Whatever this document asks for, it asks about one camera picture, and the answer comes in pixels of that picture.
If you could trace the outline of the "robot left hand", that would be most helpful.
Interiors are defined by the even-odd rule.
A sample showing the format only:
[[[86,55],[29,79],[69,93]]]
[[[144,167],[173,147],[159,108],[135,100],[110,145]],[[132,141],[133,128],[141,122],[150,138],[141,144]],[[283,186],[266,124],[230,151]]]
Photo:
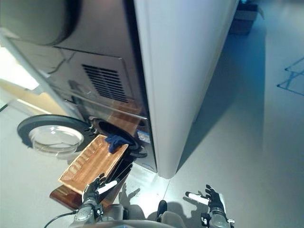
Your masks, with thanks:
[[[104,173],[97,176],[91,183],[87,184],[82,192],[82,203],[92,201],[99,204],[101,198],[104,197],[106,192],[114,188],[118,184],[118,179],[107,182]]]

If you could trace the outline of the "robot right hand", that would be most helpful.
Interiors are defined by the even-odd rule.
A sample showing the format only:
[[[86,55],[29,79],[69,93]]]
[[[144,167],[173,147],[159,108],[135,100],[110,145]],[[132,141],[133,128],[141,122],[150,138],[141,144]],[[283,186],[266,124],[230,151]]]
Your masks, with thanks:
[[[207,205],[210,209],[220,208],[222,211],[226,211],[224,198],[221,193],[216,192],[215,189],[208,184],[206,184],[205,193],[206,195],[204,196],[187,191],[185,192],[185,196],[196,202]]]

